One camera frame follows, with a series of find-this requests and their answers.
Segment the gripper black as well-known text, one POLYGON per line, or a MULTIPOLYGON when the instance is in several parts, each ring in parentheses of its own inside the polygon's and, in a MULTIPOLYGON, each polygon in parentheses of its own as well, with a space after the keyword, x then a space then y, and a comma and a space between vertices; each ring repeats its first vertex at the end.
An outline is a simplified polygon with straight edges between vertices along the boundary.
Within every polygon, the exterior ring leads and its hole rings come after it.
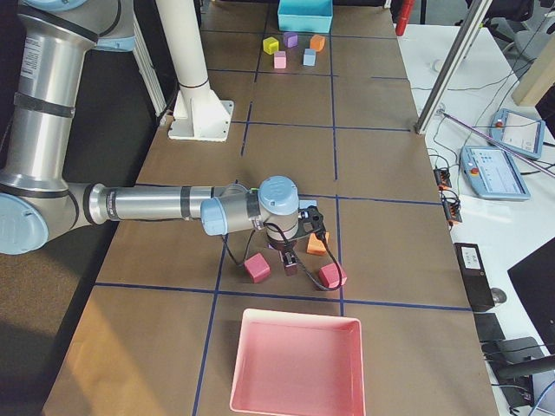
POLYGON ((297 254, 294 251, 295 243, 289 240, 277 240, 268 237, 270 247, 278 251, 281 262, 284 265, 284 273, 287 276, 295 276, 297 274, 297 254))

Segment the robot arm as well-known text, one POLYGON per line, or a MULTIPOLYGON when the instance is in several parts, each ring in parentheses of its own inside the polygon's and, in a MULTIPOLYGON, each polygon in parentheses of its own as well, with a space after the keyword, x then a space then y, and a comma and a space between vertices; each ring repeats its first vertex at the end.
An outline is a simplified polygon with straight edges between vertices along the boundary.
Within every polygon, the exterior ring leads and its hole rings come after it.
POLYGON ((300 203, 291 179, 273 176, 258 188, 75 184, 62 170, 75 115, 84 57, 92 49, 134 48, 130 1, 21 1, 26 29, 14 95, 7 161, 1 171, 1 251, 37 250, 74 229, 107 221, 199 220, 206 234, 265 230, 288 275, 301 235, 300 203))

